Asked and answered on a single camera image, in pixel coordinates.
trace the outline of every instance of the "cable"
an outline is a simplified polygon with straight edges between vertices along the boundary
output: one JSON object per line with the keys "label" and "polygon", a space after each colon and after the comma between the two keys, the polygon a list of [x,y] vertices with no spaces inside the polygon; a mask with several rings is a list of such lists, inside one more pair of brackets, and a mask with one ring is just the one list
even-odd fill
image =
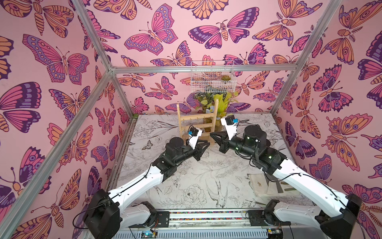
{"label": "cable", "polygon": [[290,232],[292,233],[293,239],[295,239],[295,236],[293,235],[293,231],[292,231],[292,228],[290,227],[290,225],[289,225],[289,228],[290,228]]}
{"label": "cable", "polygon": [[149,173],[149,171],[150,171],[151,165],[152,165],[152,163],[150,163],[149,169],[147,170],[147,173],[145,174],[145,176],[143,176],[140,180],[138,180],[137,182],[135,182],[133,185],[127,187],[127,188],[124,189],[124,190],[122,190],[120,193],[118,193],[118,194],[115,195],[114,197],[110,198],[110,199],[107,200],[106,202],[104,202],[104,203],[102,203],[102,204],[100,204],[100,205],[97,205],[97,206],[95,206],[95,207],[93,207],[93,208],[89,208],[89,209],[87,209],[86,211],[82,211],[82,212],[78,213],[78,214],[73,218],[73,221],[72,221],[73,226],[74,226],[75,228],[77,228],[77,229],[88,229],[88,228],[80,228],[80,227],[77,227],[77,226],[74,224],[74,221],[76,220],[76,218],[77,218],[79,215],[81,215],[82,213],[85,213],[85,212],[87,212],[87,211],[90,211],[90,210],[99,208],[99,207],[101,207],[102,205],[104,205],[104,204],[110,202],[110,201],[113,200],[113,198],[115,198],[116,196],[120,196],[124,191],[126,191],[126,190],[128,190],[129,188],[131,188],[132,186],[136,185],[137,183],[139,183],[140,181],[142,181],[144,178],[147,178],[147,175],[148,175],[148,173]]}
{"label": "cable", "polygon": [[130,229],[130,232],[131,232],[132,236],[133,236],[135,239],[137,239],[137,238],[134,236],[133,232],[131,231],[131,228],[130,228],[130,227],[129,227],[129,229]]}

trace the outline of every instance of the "purple butterfly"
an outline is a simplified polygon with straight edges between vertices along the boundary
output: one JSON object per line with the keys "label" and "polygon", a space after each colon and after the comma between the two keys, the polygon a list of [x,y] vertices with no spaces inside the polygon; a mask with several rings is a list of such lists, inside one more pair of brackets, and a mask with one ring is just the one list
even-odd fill
{"label": "purple butterfly", "polygon": [[297,89],[297,83],[292,85],[292,87],[289,89],[286,97],[284,98],[283,102],[281,103],[281,107],[286,110],[287,112],[290,113],[290,115],[293,114],[293,107],[292,107],[292,103],[290,101],[293,101],[293,97],[291,97],[293,95],[293,93],[296,91]]}
{"label": "purple butterfly", "polygon": [[227,112],[239,112],[248,109],[251,105],[248,103],[233,103],[227,107]]}
{"label": "purple butterfly", "polygon": [[[179,109],[182,113],[190,113],[191,108],[201,107],[202,104],[199,102],[198,99],[194,99],[195,93],[191,93],[186,101],[183,101],[183,103],[179,103]],[[178,111],[176,108],[176,103],[169,104],[165,107],[168,111]]]}
{"label": "purple butterfly", "polygon": [[87,56],[75,53],[68,58],[66,55],[61,57],[51,45],[40,38],[27,34],[24,34],[23,44],[33,52],[36,61],[47,65],[52,82],[64,82],[65,75],[69,74],[69,79],[73,84],[81,85],[81,73],[86,72],[86,67],[89,65]]}
{"label": "purple butterfly", "polygon": [[299,136],[293,126],[286,121],[285,122],[285,139],[288,141],[289,147],[293,145],[296,148],[296,155],[300,156],[301,159],[306,157],[313,157],[317,154],[316,149],[307,141],[301,140],[301,136]]}
{"label": "purple butterfly", "polygon": [[[379,33],[375,39],[371,42],[369,49],[366,52],[368,57],[371,57],[378,62],[382,63],[382,32]],[[360,69],[359,80],[375,77],[370,83],[372,85],[382,82],[382,65],[378,62],[369,59],[362,59],[358,63],[358,69]],[[367,98],[373,99],[376,102],[376,106],[382,109],[382,84],[372,89]]]}
{"label": "purple butterfly", "polygon": [[283,78],[278,78],[273,84],[273,90],[268,88],[269,92],[254,95],[253,98],[264,100],[265,102],[273,102],[276,100],[276,96],[278,96],[278,94],[280,93],[281,88],[283,88],[283,85]]}
{"label": "purple butterfly", "polygon": [[163,46],[160,42],[167,44],[173,43],[178,37],[171,29],[174,19],[171,17],[172,7],[167,4],[160,6],[155,11],[151,20],[152,30],[147,33],[140,33],[129,37],[125,42],[127,49],[136,49],[138,51],[148,50],[151,53],[159,55],[163,51]]}
{"label": "purple butterfly", "polygon": [[249,30],[241,28],[251,28],[258,15],[258,7],[248,8],[234,16],[228,22],[227,26],[224,24],[226,21],[224,20],[223,22],[219,23],[220,27],[198,26],[191,29],[188,32],[188,35],[194,39],[194,41],[197,41],[201,44],[208,40],[204,45],[206,49],[211,49],[213,47],[221,48],[222,37],[225,41],[228,41],[228,35],[230,35],[232,41],[234,43],[238,43],[241,38],[249,36]]}
{"label": "purple butterfly", "polygon": [[174,95],[177,95],[178,92],[175,89],[175,86],[173,84],[171,84],[168,80],[167,77],[163,76],[162,77],[162,87],[158,84],[158,83],[155,83],[157,85],[158,88],[150,88],[153,90],[153,92],[148,92],[146,94],[144,94],[145,96],[148,96],[148,97],[155,97],[157,99],[163,99],[165,98],[166,100],[171,100],[171,97],[173,94]]}
{"label": "purple butterfly", "polygon": [[325,180],[328,179],[330,173],[332,172],[332,158],[324,154],[322,158],[317,160],[317,164],[309,164],[309,171],[311,175],[319,179],[322,183],[328,184]]}
{"label": "purple butterfly", "polygon": [[[98,190],[101,189],[101,183],[102,183],[102,178],[99,177],[99,173],[98,173],[97,168],[95,166],[93,166],[90,169],[89,177],[87,179],[87,194],[88,194],[88,197],[85,195],[85,201],[84,201],[84,203],[86,203],[86,205],[84,206],[84,208],[82,209],[81,212],[87,210],[87,208],[89,206],[89,203],[92,200],[94,194]],[[84,222],[83,222],[84,215],[85,215],[85,213],[82,213],[81,215],[78,216],[78,219],[77,219],[77,222],[76,222],[76,226],[79,227],[79,228],[83,228],[84,227]],[[79,229],[79,228],[74,228],[72,239],[77,239],[80,236],[80,234],[82,232],[82,229]]]}
{"label": "purple butterfly", "polygon": [[108,159],[113,161],[115,159],[115,149],[118,144],[118,135],[114,136],[109,144],[106,145],[106,148],[103,146],[98,146],[92,149],[91,157],[95,159],[96,162],[101,161],[102,169],[107,166]]}

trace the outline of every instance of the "orange butterfly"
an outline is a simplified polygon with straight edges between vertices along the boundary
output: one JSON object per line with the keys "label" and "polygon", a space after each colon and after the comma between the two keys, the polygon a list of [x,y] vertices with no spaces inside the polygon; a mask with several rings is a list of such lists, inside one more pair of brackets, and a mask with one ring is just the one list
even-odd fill
{"label": "orange butterfly", "polygon": [[321,134],[317,128],[317,125],[314,123],[314,121],[308,115],[308,114],[312,115],[308,109],[310,91],[311,91],[311,86],[310,86],[310,83],[308,83],[308,84],[306,84],[304,91],[301,94],[301,97],[300,96],[297,97],[296,106],[297,106],[297,108],[299,108],[303,111],[298,112],[296,114],[296,117],[303,117],[301,119],[301,122],[300,122],[300,130],[302,132],[306,133],[306,131],[308,131],[308,133],[310,133],[314,137],[321,138]]}
{"label": "orange butterfly", "polygon": [[350,41],[346,38],[347,36],[352,42],[355,42],[355,37],[351,33],[356,33],[362,29],[362,26],[365,21],[372,18],[382,9],[381,1],[373,1],[365,4],[359,11],[358,8],[353,8],[349,12],[344,12],[343,5],[340,8],[339,12],[339,21],[342,26],[350,29],[355,28],[351,32],[346,29],[341,29],[337,32],[338,35],[344,38],[334,39],[328,44],[326,44],[321,50],[321,54],[326,50],[330,50],[332,55],[337,53],[337,59],[347,63],[349,65],[354,63],[353,48],[351,47]]}
{"label": "orange butterfly", "polygon": [[[302,18],[317,11],[322,3],[319,3],[312,8],[308,8],[303,1],[297,3],[297,0],[278,0],[278,5],[285,18]],[[282,23],[286,26],[296,25],[296,22],[292,19],[283,19],[283,16],[279,12],[276,13],[276,16],[278,20],[271,22],[270,25],[278,23]],[[288,40],[288,46],[291,46],[293,42],[293,33],[289,28],[282,24],[262,30],[261,32],[256,33],[252,38],[262,41],[269,41],[273,38],[276,38],[276,41],[286,39]]]}
{"label": "orange butterfly", "polygon": [[305,62],[303,69],[301,70],[301,73],[300,73],[300,76],[304,75],[303,82],[306,82],[309,76],[316,74],[320,70],[319,66],[310,65],[310,64],[313,64],[313,63],[312,62],[309,63],[309,58],[308,58],[308,60]]}
{"label": "orange butterfly", "polygon": [[265,79],[269,75],[270,71],[262,71],[259,74],[257,74],[255,77],[253,77],[247,84],[241,83],[240,86],[235,87],[235,91],[238,93],[238,95],[241,93],[241,89],[243,89],[244,93],[248,96],[249,95],[249,89],[261,89],[265,85]]}
{"label": "orange butterfly", "polygon": [[[57,125],[50,123],[48,128],[48,138],[50,139],[50,143],[52,145],[55,145],[58,141],[58,139],[61,137],[62,133],[64,132],[60,127]],[[65,149],[64,155],[61,157],[59,163],[60,166],[56,170],[56,172],[60,171],[61,166],[66,165],[67,163],[70,163],[73,158],[75,158],[77,161],[85,161],[85,157],[87,155],[87,147],[90,144],[90,141],[93,136],[93,127],[90,125],[87,127],[78,137],[77,132],[77,142],[76,139],[74,139],[71,143],[69,143],[68,147]]]}
{"label": "orange butterfly", "polygon": [[[137,0],[140,4],[142,4],[144,7],[152,10],[149,1],[147,0]],[[121,17],[126,20],[133,20],[135,16],[137,15],[137,6],[135,5],[134,0],[119,0],[119,1],[111,1],[111,0],[96,0],[94,2],[94,7],[101,11],[108,11],[112,13],[119,13],[123,10],[121,13]]]}
{"label": "orange butterfly", "polygon": [[330,149],[332,153],[337,153],[337,156],[346,166],[350,167],[352,170],[359,171],[357,158],[345,141],[348,142],[348,138],[357,138],[348,137],[348,135],[363,129],[370,123],[373,117],[367,114],[356,114],[345,117],[343,120],[340,118],[330,120],[329,117],[326,117],[326,119],[329,120],[329,130],[332,135],[328,136],[328,139],[325,141],[326,144],[321,146],[328,146],[328,149]]}
{"label": "orange butterfly", "polygon": [[228,5],[228,0],[180,0],[177,5],[187,10],[193,9],[195,18],[203,20],[209,19],[213,11],[223,11]]}
{"label": "orange butterfly", "polygon": [[[54,33],[60,37],[66,37],[68,30],[64,26],[68,26],[73,20],[72,10],[59,5],[41,7],[40,2],[42,1],[33,2],[33,9],[36,11],[34,20],[40,35],[44,31],[44,18],[42,17],[42,13],[44,13],[45,19]],[[32,11],[31,0],[2,0],[0,4],[8,13],[19,18],[28,16]]]}
{"label": "orange butterfly", "polygon": [[56,202],[57,202],[57,199],[56,199],[56,201],[49,208],[45,206],[39,207],[39,208],[51,209],[52,212],[36,217],[32,220],[29,220],[21,224],[20,226],[16,228],[11,239],[23,239],[23,238],[47,239],[50,233],[50,229],[52,227],[52,217],[54,217],[54,221],[56,222],[57,226],[63,228],[64,217],[62,213],[60,212],[60,209],[71,210],[78,204],[79,196],[80,196],[78,187],[79,187],[80,180],[81,180],[81,169],[78,169],[73,174],[68,184],[66,185],[58,205],[56,205]]}
{"label": "orange butterfly", "polygon": [[[99,71],[98,66],[95,66],[95,81],[98,83],[100,81],[101,77],[102,77],[101,72]],[[105,97],[108,96],[109,103],[112,106],[112,108],[114,109],[114,105],[113,105],[114,93],[115,93],[115,87],[114,87],[113,83],[107,83],[105,89],[102,90],[102,93],[98,98],[98,101],[102,98],[103,95],[105,95]]]}
{"label": "orange butterfly", "polygon": [[[123,60],[123,63],[127,67],[138,67],[139,66],[136,61],[134,61],[133,59],[130,59],[129,57],[121,55],[121,58]],[[143,80],[142,76],[153,76],[155,74],[156,73],[128,73],[128,74],[123,74],[123,76],[125,76],[125,77],[118,78],[118,81],[123,86],[130,85],[131,87],[140,88],[142,90],[142,92],[144,93],[146,91],[144,85],[137,80]]]}
{"label": "orange butterfly", "polygon": [[299,55],[295,55],[294,57],[292,57],[292,59],[289,56],[287,56],[289,58],[289,60],[287,60],[282,55],[274,55],[272,59],[273,59],[274,64],[296,64],[296,62],[298,60],[298,56]]}

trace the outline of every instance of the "white wire basket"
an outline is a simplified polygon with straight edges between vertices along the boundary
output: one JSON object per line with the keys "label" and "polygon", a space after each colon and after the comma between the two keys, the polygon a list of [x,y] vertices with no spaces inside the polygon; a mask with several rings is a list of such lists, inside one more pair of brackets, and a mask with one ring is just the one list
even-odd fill
{"label": "white wire basket", "polygon": [[233,93],[235,91],[236,76],[233,71],[233,65],[224,65],[224,61],[219,60],[215,62],[221,63],[220,67],[216,69],[216,67],[213,68],[211,66],[211,70],[206,71],[205,69],[212,65],[212,61],[193,61],[194,64],[204,67],[203,69],[198,69],[194,64],[191,66],[191,93]]}

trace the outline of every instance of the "wooden rack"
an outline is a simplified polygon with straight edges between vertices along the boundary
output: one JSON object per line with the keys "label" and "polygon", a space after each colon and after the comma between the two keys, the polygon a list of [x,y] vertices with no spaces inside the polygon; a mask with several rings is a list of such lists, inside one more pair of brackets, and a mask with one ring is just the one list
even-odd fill
{"label": "wooden rack", "polygon": [[[214,109],[213,113],[181,116],[180,115],[180,110],[179,110],[179,103],[177,103],[176,104],[176,109],[178,110],[178,121],[179,121],[179,133],[180,133],[180,137],[184,141],[186,141],[189,138],[189,136],[188,136],[188,128],[190,127],[190,125],[184,125],[184,121],[185,120],[212,118],[212,122],[211,123],[207,123],[207,124],[194,124],[193,126],[196,127],[196,128],[200,128],[200,129],[210,127],[211,128],[211,132],[215,132],[215,124],[216,124],[216,115],[217,115],[218,105],[219,105],[219,100],[216,99],[215,100],[215,109]],[[210,137],[210,133],[211,132],[203,132],[202,136],[199,137],[199,139],[201,139],[201,140],[208,140],[208,142],[210,142],[210,145],[212,146],[212,145],[214,145],[215,141]]]}

